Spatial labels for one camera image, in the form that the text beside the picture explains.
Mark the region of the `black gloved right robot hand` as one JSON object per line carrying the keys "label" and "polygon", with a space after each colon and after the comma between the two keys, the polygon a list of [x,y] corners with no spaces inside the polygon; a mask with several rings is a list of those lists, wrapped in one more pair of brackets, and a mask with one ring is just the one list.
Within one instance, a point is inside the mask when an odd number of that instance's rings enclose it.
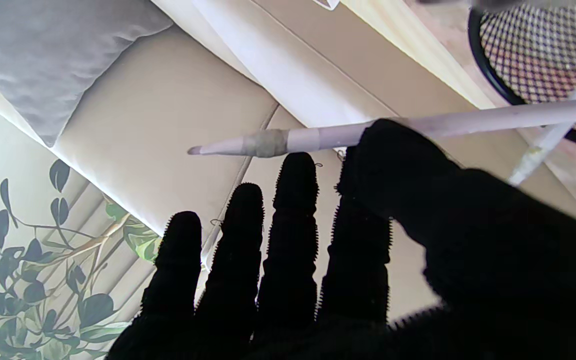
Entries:
{"label": "black gloved right robot hand", "polygon": [[346,151],[321,286],[311,155],[231,194],[211,272],[201,221],[170,218],[141,312],[108,360],[576,360],[576,219],[462,168],[385,118]]}

